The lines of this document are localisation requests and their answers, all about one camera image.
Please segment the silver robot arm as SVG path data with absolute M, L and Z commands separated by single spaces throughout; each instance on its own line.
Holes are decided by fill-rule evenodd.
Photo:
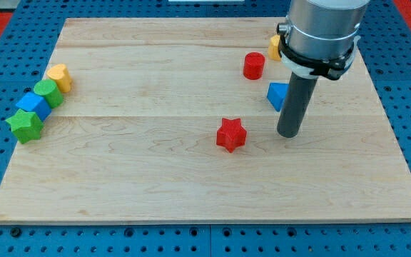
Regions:
M 368 0 L 292 0 L 277 26 L 278 53 L 291 70 L 277 131 L 292 138 L 299 132 L 317 80 L 337 81 L 357 52 L 360 23 Z

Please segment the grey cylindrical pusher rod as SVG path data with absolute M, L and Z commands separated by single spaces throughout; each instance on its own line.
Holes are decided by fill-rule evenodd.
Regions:
M 277 132 L 281 136 L 292 138 L 298 134 L 316 83 L 317 79 L 305 79 L 294 72 L 290 75 L 277 125 Z

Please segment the yellow block behind arm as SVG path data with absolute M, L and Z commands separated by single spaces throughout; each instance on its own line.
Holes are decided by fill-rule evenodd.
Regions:
M 280 36 L 274 35 L 269 39 L 268 57 L 274 61 L 281 61 L 278 46 L 280 43 Z

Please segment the black and white mount collar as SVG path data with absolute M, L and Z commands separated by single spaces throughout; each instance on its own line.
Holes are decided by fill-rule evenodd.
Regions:
M 278 24 L 277 34 L 280 37 L 278 54 L 281 61 L 303 79 L 322 76 L 337 81 L 355 60 L 360 40 L 357 31 L 315 36 L 288 21 Z

